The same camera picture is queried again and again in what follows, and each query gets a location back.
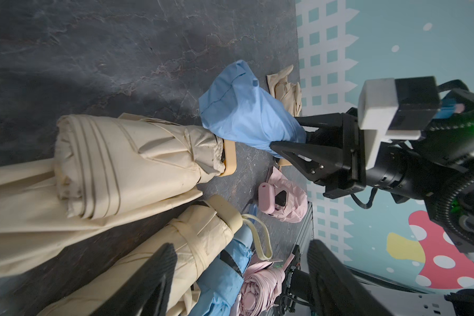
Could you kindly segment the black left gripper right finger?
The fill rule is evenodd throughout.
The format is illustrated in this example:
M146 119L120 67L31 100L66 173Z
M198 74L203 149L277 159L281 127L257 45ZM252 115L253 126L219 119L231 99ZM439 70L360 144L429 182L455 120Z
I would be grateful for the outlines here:
M308 269L318 315L392 315L320 240L309 243Z

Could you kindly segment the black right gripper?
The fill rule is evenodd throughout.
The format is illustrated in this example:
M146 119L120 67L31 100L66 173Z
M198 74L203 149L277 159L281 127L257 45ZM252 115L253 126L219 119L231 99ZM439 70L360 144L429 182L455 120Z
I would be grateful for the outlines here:
M363 191L366 184L363 132L357 117L330 113L296 117L307 133L306 143L272 142L271 149L314 184L325 197L337 199Z

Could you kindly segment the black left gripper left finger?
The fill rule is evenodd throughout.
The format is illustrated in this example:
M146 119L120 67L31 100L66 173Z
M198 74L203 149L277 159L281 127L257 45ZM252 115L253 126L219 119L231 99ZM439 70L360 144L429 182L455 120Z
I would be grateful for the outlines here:
M162 245L93 315L166 315L177 255Z

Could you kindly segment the beige umbrella sleeve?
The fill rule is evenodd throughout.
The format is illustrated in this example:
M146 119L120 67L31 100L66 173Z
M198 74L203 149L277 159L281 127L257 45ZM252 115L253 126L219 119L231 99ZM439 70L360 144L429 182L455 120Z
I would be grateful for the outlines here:
M269 93L279 100L293 117L299 117L302 111L302 89L299 82L294 84L288 81L293 70L294 66L290 65L278 73L267 75L266 79Z

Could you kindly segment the pink umbrella sleeve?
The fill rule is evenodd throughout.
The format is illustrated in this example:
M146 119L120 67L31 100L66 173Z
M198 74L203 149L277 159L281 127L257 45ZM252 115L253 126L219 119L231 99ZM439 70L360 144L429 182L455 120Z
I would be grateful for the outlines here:
M270 177L258 188L258 208L285 223L300 223L308 212L308 196L296 183L272 167Z

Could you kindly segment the light blue sleeved umbrella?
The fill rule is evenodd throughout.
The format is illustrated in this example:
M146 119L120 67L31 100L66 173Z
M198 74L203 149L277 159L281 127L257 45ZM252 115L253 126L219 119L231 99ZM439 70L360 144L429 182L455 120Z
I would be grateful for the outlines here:
M253 223L252 220L242 223L233 239L202 273L197 281L200 297L190 315L236 315L233 305L253 255Z

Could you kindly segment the pink sleeved umbrella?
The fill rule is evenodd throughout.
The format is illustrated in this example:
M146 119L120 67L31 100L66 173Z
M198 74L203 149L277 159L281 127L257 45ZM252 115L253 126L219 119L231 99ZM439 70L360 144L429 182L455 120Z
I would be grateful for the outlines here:
M290 254L281 267L279 261L261 261L250 265L244 273L244 283L230 309L230 315L257 316L269 311L282 293L286 269L295 258Z

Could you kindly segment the small blue sleeved umbrella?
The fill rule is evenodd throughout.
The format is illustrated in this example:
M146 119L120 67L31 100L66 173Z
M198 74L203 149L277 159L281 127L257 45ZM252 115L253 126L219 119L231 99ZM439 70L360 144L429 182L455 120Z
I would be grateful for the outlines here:
M304 144L307 133L284 105L259 86L249 65L228 65L198 100L202 125L216 136L280 158L273 142Z

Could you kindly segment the beige sleeved umbrella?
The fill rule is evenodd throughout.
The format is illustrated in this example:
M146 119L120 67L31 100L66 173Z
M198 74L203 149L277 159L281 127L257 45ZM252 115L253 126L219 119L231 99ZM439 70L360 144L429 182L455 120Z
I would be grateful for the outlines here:
M0 167L0 278L195 200L199 184L234 171L226 140L201 126L123 114L57 127L51 159Z

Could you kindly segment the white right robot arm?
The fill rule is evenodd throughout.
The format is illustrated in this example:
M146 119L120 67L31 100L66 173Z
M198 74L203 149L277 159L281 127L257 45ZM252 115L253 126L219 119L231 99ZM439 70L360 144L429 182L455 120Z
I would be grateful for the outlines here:
M434 249L454 246L474 263L474 93L461 80L368 80L357 107L298 124L309 127L305 142L273 142L271 149L324 187L325 197L371 188L397 204L421 200L445 233ZM474 315L467 268L454 277L458 292L439 295L362 284L318 240L309 244L308 267L288 268L281 312L305 305L317 315Z

